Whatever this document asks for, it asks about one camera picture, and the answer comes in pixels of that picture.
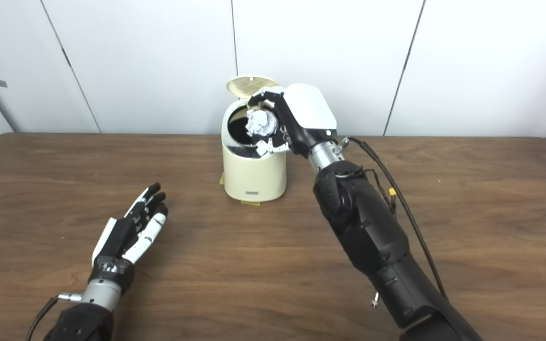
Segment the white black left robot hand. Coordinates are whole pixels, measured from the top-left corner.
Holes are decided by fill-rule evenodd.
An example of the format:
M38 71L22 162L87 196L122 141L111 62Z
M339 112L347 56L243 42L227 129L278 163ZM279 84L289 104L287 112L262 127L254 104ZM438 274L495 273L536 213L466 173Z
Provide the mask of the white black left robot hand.
M153 244L168 216L161 184L147 187L122 218L109 218L92 254L89 281L111 281L123 296L135 279L135 263Z

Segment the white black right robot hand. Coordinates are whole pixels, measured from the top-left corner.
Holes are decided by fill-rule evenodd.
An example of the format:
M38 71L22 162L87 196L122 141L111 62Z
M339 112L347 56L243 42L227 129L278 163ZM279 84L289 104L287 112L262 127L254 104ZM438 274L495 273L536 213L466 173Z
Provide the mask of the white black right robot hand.
M337 121L321 91L308 84L264 87L248 100L249 108L268 104L279 127L270 134L256 134L260 156L292 151L309 158L317 144L337 142Z

